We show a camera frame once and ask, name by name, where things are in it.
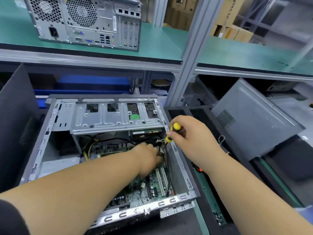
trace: screwdriver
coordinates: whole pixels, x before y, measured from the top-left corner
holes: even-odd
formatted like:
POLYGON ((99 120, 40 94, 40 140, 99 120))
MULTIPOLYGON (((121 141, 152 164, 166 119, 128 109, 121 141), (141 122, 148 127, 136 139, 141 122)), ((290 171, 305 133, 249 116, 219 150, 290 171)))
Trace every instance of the screwdriver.
MULTIPOLYGON (((180 130, 181 130, 181 128, 182 128, 182 126, 181 126, 179 123, 174 123, 174 124, 172 125, 172 127, 171 127, 171 131, 174 131, 174 132, 176 132, 176 133, 179 133, 180 130)), ((172 139, 170 136, 166 136, 165 141, 166 141, 165 146, 167 146, 167 144, 168 144, 169 142, 173 141, 173 139, 172 139)))

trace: pcie slot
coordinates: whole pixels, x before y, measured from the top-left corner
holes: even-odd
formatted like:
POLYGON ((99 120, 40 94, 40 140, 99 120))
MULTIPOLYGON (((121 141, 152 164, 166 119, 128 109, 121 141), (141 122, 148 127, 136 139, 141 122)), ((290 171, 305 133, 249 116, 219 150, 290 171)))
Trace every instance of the pcie slot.
POLYGON ((167 189, 168 188, 168 181, 167 181, 167 177, 166 177, 165 170, 163 167, 161 167, 161 174, 162 174, 164 186, 167 189))
POLYGON ((161 175, 160 175, 160 172, 159 172, 159 169, 155 169, 156 171, 156 177, 157 177, 157 180, 158 180, 158 183, 159 183, 159 188, 160 188, 160 191, 161 191, 161 196, 164 197, 165 196, 165 191, 163 189, 163 184, 162 184, 162 180, 161 180, 161 175))

